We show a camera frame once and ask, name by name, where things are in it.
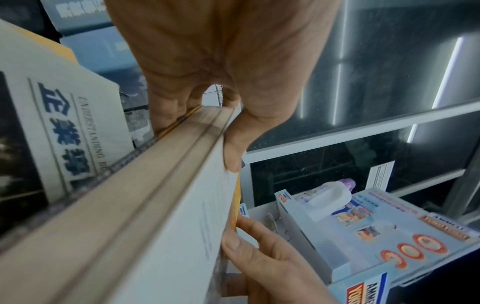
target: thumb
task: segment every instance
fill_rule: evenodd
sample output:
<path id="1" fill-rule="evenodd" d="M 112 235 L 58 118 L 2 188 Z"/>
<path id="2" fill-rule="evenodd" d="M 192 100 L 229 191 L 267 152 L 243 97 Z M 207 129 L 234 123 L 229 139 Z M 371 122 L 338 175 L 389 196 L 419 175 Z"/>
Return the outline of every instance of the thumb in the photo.
<path id="1" fill-rule="evenodd" d="M 225 140 L 223 142 L 225 167 L 231 172 L 240 172 L 242 155 L 249 145 L 260 135 L 283 121 L 270 117 L 256 117 L 247 108 L 243 108 L 225 131 Z"/>
<path id="2" fill-rule="evenodd" d="M 235 267 L 244 275 L 267 289 L 277 285 L 277 280 L 281 278 L 279 261 L 261 253 L 233 231 L 223 233 L 221 247 Z"/>

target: human hand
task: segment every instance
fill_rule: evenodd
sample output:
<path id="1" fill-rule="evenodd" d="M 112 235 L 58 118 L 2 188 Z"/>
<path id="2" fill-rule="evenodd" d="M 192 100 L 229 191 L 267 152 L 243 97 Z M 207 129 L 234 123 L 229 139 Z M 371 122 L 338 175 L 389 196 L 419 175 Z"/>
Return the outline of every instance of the human hand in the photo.
<path id="1" fill-rule="evenodd" d="M 221 247 L 242 274 L 228 274 L 222 296 L 248 295 L 250 304 L 337 304 L 308 262 L 261 223 L 239 216 L 237 227 L 258 241 L 256 249 L 233 231 Z"/>
<path id="2" fill-rule="evenodd" d="M 153 130 L 223 85 L 223 105 L 244 109 L 225 133 L 227 169 L 294 112 L 340 0 L 105 0 L 148 87 Z"/>

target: orange circle graphic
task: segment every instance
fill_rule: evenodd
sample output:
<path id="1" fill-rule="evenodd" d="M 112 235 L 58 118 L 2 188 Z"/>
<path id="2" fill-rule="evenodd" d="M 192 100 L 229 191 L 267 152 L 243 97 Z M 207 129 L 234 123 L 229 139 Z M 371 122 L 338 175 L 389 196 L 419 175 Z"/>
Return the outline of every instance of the orange circle graphic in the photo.
<path id="1" fill-rule="evenodd" d="M 396 252 L 390 250 L 382 250 L 380 252 L 380 256 L 385 262 L 394 261 L 396 268 L 405 269 L 407 267 L 407 262 L 405 261 L 405 259 Z"/>
<path id="2" fill-rule="evenodd" d="M 415 246 L 407 243 L 400 243 L 396 246 L 404 256 L 411 259 L 422 260 L 425 259 L 425 255 Z"/>
<path id="3" fill-rule="evenodd" d="M 425 234 L 414 234 L 412 238 L 418 246 L 430 252 L 445 254 L 449 251 L 445 244 L 434 237 Z"/>

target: purple bottle cap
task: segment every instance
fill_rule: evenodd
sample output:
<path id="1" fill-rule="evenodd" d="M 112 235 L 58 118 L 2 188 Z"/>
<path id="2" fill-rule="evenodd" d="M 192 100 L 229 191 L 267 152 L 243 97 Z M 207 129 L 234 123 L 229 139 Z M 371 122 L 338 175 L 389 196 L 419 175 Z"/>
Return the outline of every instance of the purple bottle cap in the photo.
<path id="1" fill-rule="evenodd" d="M 339 180 L 339 182 L 342 182 L 347 188 L 348 190 L 351 192 L 357 183 L 355 183 L 355 181 L 351 178 L 343 178 L 341 180 Z"/>

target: white plastic bottle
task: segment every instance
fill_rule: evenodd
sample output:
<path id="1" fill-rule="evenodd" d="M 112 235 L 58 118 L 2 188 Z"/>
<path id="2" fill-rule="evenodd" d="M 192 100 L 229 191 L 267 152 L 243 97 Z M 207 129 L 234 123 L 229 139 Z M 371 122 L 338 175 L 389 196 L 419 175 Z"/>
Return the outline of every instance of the white plastic bottle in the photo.
<path id="1" fill-rule="evenodd" d="M 317 222 L 348 204 L 354 187 L 355 181 L 351 178 L 327 182 L 297 195 L 295 200 Z"/>

